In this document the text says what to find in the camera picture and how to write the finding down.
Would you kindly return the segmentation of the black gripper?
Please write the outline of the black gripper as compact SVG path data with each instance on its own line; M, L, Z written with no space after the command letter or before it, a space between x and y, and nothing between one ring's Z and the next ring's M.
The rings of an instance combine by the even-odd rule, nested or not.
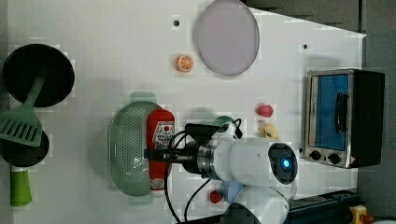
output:
M146 149L144 157L149 161L170 161L180 163L184 169L192 174L207 175L210 171L211 152L207 144L219 126L188 123L185 134L192 140L182 149L172 149L171 154L163 149Z

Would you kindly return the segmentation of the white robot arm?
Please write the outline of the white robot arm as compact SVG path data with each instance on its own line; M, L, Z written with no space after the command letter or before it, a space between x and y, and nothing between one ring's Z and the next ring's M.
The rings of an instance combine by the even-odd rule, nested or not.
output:
M241 137L232 122L221 126L187 124L178 134L191 138L184 147L174 142L147 149L149 161L180 163L203 178L237 182L242 188L231 200L220 224L283 224L295 197L298 162L292 148L261 137Z

